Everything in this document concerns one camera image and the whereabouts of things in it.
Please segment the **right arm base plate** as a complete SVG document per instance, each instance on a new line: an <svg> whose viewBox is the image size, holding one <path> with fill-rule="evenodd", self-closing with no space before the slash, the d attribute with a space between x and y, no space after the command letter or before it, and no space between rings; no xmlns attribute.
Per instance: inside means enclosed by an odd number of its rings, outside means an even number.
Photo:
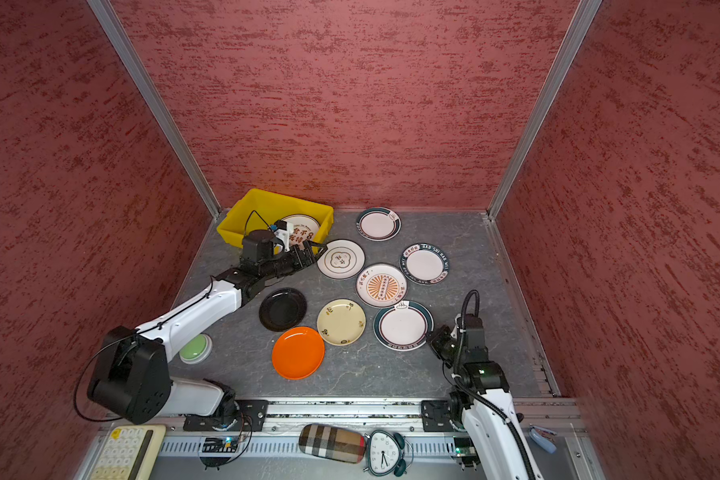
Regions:
<svg viewBox="0 0 720 480"><path fill-rule="evenodd" d="M423 430L428 433L455 432L449 400L422 400L420 416Z"/></svg>

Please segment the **white red characters plate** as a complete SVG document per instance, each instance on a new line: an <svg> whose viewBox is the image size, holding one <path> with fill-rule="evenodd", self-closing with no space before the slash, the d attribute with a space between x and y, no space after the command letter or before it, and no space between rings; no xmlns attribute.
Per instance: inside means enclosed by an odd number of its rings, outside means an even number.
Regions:
<svg viewBox="0 0 720 480"><path fill-rule="evenodd" d="M320 223L308 215L294 214L283 218L288 226L289 245L302 245L306 240L313 240L320 229Z"/></svg>

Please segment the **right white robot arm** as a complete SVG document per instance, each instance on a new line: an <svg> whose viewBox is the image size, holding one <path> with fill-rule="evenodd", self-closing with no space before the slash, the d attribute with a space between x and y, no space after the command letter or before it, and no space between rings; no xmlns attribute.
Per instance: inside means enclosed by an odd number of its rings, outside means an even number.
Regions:
<svg viewBox="0 0 720 480"><path fill-rule="evenodd" d="M482 320L460 314L453 328L441 326L427 341L452 383L451 424L467 433L488 479L541 479L501 366L489 358Z"/></svg>

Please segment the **large green rim plate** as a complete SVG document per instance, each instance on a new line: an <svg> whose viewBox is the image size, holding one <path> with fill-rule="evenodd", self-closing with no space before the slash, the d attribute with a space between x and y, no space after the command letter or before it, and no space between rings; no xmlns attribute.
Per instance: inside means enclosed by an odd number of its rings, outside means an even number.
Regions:
<svg viewBox="0 0 720 480"><path fill-rule="evenodd" d="M386 348L407 352L425 345L434 327L433 316L424 305L403 300L375 316L373 331Z"/></svg>

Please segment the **green red ring plate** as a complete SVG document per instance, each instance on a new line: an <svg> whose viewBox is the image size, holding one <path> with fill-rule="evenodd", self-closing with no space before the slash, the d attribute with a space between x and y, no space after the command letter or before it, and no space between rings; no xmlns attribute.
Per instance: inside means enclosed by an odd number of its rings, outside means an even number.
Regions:
<svg viewBox="0 0 720 480"><path fill-rule="evenodd" d="M356 219L359 234L371 241L387 241L401 230L402 221L391 209L373 207L361 212Z"/></svg>

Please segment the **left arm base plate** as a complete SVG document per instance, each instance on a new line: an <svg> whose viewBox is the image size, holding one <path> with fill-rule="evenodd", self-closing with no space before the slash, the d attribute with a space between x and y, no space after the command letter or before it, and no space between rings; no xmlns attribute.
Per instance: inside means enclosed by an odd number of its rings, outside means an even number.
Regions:
<svg viewBox="0 0 720 480"><path fill-rule="evenodd" d="M269 402L262 399L237 399L220 406L212 416L187 415L185 432L232 433L260 432L266 419Z"/></svg>

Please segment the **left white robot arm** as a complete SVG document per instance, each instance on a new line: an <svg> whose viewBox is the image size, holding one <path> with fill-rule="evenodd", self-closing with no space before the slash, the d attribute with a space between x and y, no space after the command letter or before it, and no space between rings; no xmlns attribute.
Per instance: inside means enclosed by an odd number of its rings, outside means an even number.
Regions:
<svg viewBox="0 0 720 480"><path fill-rule="evenodd" d="M224 431L244 419L234 391L219 382L174 378L170 361L217 321L247 305L271 280L318 262L326 245L305 240L291 247L272 229L255 230L242 242L237 265L166 314L134 329L110 330L93 355L87 398L135 425L155 417L199 417Z"/></svg>

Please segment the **green rim HAO SHI plate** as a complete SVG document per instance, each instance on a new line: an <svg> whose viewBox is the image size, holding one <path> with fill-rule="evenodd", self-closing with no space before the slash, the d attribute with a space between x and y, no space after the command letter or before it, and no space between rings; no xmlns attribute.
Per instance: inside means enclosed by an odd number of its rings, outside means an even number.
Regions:
<svg viewBox="0 0 720 480"><path fill-rule="evenodd" d="M399 262L403 274L421 285L440 283L450 271L447 254L441 248L428 243L408 246L402 252Z"/></svg>

